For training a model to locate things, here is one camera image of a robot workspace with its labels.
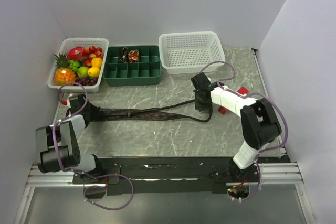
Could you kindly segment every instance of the green compartment tray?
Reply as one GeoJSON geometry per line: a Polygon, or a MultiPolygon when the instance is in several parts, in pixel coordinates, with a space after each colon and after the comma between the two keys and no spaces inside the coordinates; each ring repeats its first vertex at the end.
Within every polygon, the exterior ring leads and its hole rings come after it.
{"type": "Polygon", "coordinates": [[[109,47],[103,77],[109,86],[157,85],[161,81],[159,46],[109,47]],[[123,47],[139,50],[139,63],[118,63],[123,47]]]}

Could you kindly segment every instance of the lime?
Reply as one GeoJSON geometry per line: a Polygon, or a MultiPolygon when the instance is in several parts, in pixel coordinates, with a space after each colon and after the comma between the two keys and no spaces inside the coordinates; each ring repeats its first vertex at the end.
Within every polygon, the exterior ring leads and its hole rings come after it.
{"type": "Polygon", "coordinates": [[[78,69],[80,68],[80,62],[78,60],[69,60],[69,68],[77,73],[78,69]]]}
{"type": "Polygon", "coordinates": [[[80,78],[86,78],[88,76],[88,71],[89,71],[88,67],[80,67],[77,71],[77,75],[80,78]]]}

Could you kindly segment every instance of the white basket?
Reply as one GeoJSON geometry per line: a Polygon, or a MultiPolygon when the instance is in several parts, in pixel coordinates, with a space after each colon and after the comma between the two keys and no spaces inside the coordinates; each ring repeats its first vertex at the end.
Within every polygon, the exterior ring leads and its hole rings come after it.
{"type": "MultiPolygon", "coordinates": [[[[93,86],[85,86],[85,89],[88,93],[97,93],[99,91],[100,81],[103,76],[104,66],[107,58],[107,50],[109,48],[109,41],[107,39],[100,38],[69,38],[63,41],[58,53],[67,54],[69,50],[74,47],[90,47],[91,45],[94,45],[95,47],[101,47],[103,49],[102,53],[104,54],[97,84],[93,86]]],[[[52,89],[60,88],[60,86],[56,85],[54,82],[56,68],[56,65],[52,67],[48,78],[48,86],[52,89]]],[[[83,89],[80,86],[65,86],[62,88],[62,91],[83,93],[83,89]]]]}
{"type": "MultiPolygon", "coordinates": [[[[225,61],[220,43],[212,31],[162,34],[159,37],[161,64],[169,74],[198,73],[210,62],[225,61]]],[[[204,72],[215,71],[221,65],[212,64],[204,72]]]]}

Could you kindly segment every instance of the metal frame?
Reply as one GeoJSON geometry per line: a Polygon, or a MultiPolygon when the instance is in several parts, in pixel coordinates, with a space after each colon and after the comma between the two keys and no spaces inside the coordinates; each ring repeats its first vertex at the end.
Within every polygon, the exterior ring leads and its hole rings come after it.
{"type": "MultiPolygon", "coordinates": [[[[302,177],[297,163],[261,164],[261,183],[264,185],[302,184],[302,177]]],[[[41,173],[37,166],[32,166],[26,188],[35,187],[83,187],[72,183],[73,172],[41,173]]]]}
{"type": "Polygon", "coordinates": [[[22,196],[22,200],[17,211],[16,218],[14,220],[14,224],[24,224],[26,221],[26,217],[28,214],[29,206],[32,201],[34,187],[26,187],[22,196]]]}
{"type": "MultiPolygon", "coordinates": [[[[260,79],[263,83],[263,87],[266,91],[266,86],[262,78],[259,64],[257,61],[256,54],[254,52],[255,62],[260,74],[260,79]]],[[[53,123],[56,121],[57,111],[60,107],[60,102],[58,103],[57,110],[53,123]]],[[[281,149],[281,152],[286,155],[285,148],[281,149]]],[[[305,216],[306,222],[308,224],[315,224],[315,218],[312,213],[310,202],[303,185],[303,179],[300,173],[300,169],[297,163],[268,163],[260,164],[261,171],[261,184],[264,185],[283,185],[283,184],[295,184],[298,192],[298,197],[301,203],[303,214],[305,216]]],[[[43,174],[39,171],[38,167],[33,165],[31,167],[28,180],[26,183],[25,191],[20,203],[19,210],[17,212],[14,224],[24,224],[27,213],[29,210],[30,203],[32,201],[32,196],[36,187],[84,187],[84,185],[74,185],[72,183],[74,173],[73,172],[57,172],[57,173],[46,173],[43,174]]],[[[228,186],[234,185],[236,183],[227,183],[228,186]]],[[[256,182],[246,183],[247,185],[255,185],[256,182]]]]}

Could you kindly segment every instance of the marble table surface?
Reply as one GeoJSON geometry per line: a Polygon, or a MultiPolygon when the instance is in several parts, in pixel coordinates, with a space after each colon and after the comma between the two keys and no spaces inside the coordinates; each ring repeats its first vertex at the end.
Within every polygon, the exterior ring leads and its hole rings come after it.
{"type": "MultiPolygon", "coordinates": [[[[264,88],[253,52],[250,48],[224,48],[225,59],[236,69],[236,78],[226,81],[233,90],[245,86],[250,92],[264,88]]],[[[229,67],[218,67],[207,73],[212,81],[230,77],[229,67]]],[[[146,109],[167,106],[194,98],[190,78],[193,74],[169,75],[162,68],[162,81],[156,86],[110,87],[102,80],[98,93],[89,101],[102,108],[146,109]]],[[[60,106],[56,118],[62,118],[66,107],[60,106]]],[[[169,111],[200,119],[208,114],[194,109],[194,103],[169,111]]],[[[222,115],[218,106],[208,123],[189,119],[175,121],[111,121],[92,122],[77,135],[81,151],[98,157],[111,156],[234,156],[244,141],[240,118],[231,112],[222,115]]],[[[269,146],[279,142],[274,140],[269,146]]],[[[280,150],[263,156],[281,156],[280,150]]]]}

